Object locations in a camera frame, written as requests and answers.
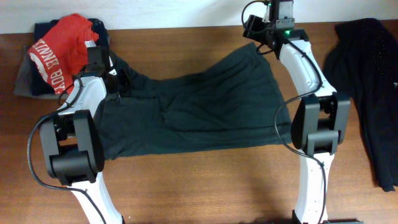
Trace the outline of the dark green Nike t-shirt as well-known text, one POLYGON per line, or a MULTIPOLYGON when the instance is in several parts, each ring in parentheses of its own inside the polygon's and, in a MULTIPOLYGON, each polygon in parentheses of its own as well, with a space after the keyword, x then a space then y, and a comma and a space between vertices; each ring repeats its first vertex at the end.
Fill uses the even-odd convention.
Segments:
POLYGON ((154 80, 112 55, 121 83, 98 106, 107 159, 290 142, 291 119, 269 62, 254 44, 200 73, 154 80))

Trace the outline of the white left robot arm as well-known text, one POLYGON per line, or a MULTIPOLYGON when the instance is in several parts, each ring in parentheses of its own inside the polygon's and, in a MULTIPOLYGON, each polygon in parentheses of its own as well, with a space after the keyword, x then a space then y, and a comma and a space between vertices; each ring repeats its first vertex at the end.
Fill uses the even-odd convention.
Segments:
POLYGON ((90 223, 124 223, 106 188, 104 149, 94 121, 107 89, 117 86, 116 73, 107 48, 88 47, 87 53, 87 64, 62 92, 68 96, 65 102, 35 129, 47 173, 60 182, 56 189, 71 192, 90 223))

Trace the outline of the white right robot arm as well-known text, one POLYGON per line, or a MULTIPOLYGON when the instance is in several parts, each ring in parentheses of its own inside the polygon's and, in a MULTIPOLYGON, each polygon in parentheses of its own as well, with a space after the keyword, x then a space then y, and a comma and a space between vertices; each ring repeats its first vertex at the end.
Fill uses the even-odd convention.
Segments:
POLYGON ((331 164, 345 137, 350 100, 325 78, 308 35, 295 28, 293 0, 263 1, 266 13, 243 19, 243 36, 268 46, 289 72, 299 102, 290 127, 292 144, 284 146, 300 158, 298 200, 292 223, 329 223, 326 195, 331 164))

